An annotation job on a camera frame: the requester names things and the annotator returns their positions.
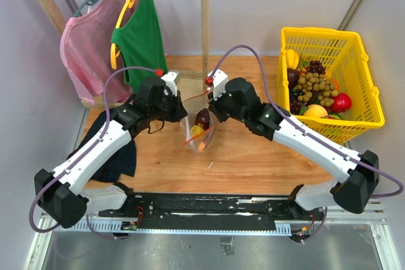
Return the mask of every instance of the plastic basket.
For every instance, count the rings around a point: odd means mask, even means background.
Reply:
[[[290,28],[281,31],[281,51],[277,68],[278,104],[290,109],[286,50],[293,49],[305,60],[320,60],[332,72],[340,92],[352,99],[352,108],[343,114],[345,120],[329,120],[297,115],[314,131],[343,144],[368,129],[384,125],[378,89],[373,85],[360,35],[328,28]]]
[[[208,92],[197,95],[183,101],[183,107],[187,111],[187,116],[180,122],[184,135],[183,146],[197,153],[207,150],[213,139],[213,135],[218,126],[216,116],[208,110]],[[206,109],[209,114],[209,125],[198,135],[191,134],[191,128],[196,126],[196,116],[202,109]]]

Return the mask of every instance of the green shirt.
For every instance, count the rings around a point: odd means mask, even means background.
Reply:
[[[160,33],[158,15],[153,0],[140,0],[129,21],[116,28],[111,38],[121,50],[124,66],[144,66],[167,72],[165,52]],[[145,77],[154,73],[140,70],[124,71],[125,83],[138,91]]]

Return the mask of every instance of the white wall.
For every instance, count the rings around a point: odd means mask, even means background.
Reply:
[[[0,268],[21,270],[34,235],[34,175],[65,159],[84,109],[37,0],[0,0],[0,8]]]
[[[359,32],[374,84],[380,90],[385,126],[352,141],[358,150],[369,149],[380,158],[380,169],[405,182],[405,5],[404,0],[364,0],[348,30]],[[379,192],[396,190],[382,179]],[[405,196],[382,199],[390,232],[405,267]]]
[[[80,5],[84,0],[77,0]],[[249,44],[277,55],[282,27],[337,28],[352,0],[210,0],[210,51]],[[201,0],[155,0],[172,54],[201,53]]]

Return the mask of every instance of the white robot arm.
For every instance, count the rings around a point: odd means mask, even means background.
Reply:
[[[134,209],[135,193],[121,183],[108,188],[84,190],[91,176],[119,149],[128,144],[152,120],[180,121],[187,115],[182,106],[175,79],[177,74],[169,72],[162,78],[146,78],[139,93],[132,100],[118,107],[107,121],[107,129],[100,131],[69,160],[48,173],[44,169],[35,176],[38,193],[54,182],[43,193],[38,204],[62,227],[69,228],[82,216],[103,210],[116,210],[128,214]],[[291,193],[289,211],[299,216],[302,212],[318,207],[340,205],[345,210],[361,213],[378,183],[378,175],[352,162],[348,157],[334,153],[324,145],[306,136],[315,134],[322,141],[341,150],[352,159],[366,161],[378,167],[378,157],[370,151],[359,154],[339,146],[307,128],[295,117],[283,110],[302,131],[283,119],[271,104],[262,103],[251,83],[244,78],[228,81],[227,75],[218,70],[213,80],[213,90],[208,95],[209,109],[220,122],[233,118],[243,122],[253,134],[264,136],[284,144],[326,169],[335,179],[319,185],[299,185]],[[77,162],[68,169],[71,163]],[[58,181],[56,176],[65,172]]]

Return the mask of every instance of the yellow basket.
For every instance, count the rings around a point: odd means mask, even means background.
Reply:
[[[373,85],[360,35],[328,28],[290,28],[281,31],[281,51],[277,68],[278,104],[290,110],[286,50],[293,49],[305,60],[319,60],[332,72],[340,92],[352,99],[345,120],[329,120],[297,115],[305,125],[323,136],[343,144],[368,129],[384,125],[378,89]]]

